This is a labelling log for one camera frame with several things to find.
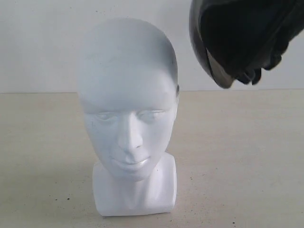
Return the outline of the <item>black helmet with visor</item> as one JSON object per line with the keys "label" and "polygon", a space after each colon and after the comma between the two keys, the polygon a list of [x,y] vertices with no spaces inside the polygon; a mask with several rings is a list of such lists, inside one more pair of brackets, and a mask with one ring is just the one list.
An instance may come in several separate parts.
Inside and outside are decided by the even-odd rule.
{"label": "black helmet with visor", "polygon": [[189,34],[203,70],[223,88],[256,85],[304,28],[301,0],[194,0]]}

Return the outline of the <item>white mannequin head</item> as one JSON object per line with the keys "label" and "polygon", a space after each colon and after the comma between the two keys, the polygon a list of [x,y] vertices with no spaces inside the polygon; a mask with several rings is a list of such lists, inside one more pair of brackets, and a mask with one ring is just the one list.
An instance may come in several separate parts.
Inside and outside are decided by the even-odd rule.
{"label": "white mannequin head", "polygon": [[98,161],[92,182],[104,217],[169,213],[177,196],[167,153],[179,104],[178,65],[149,22],[110,19],[84,38],[78,97]]}

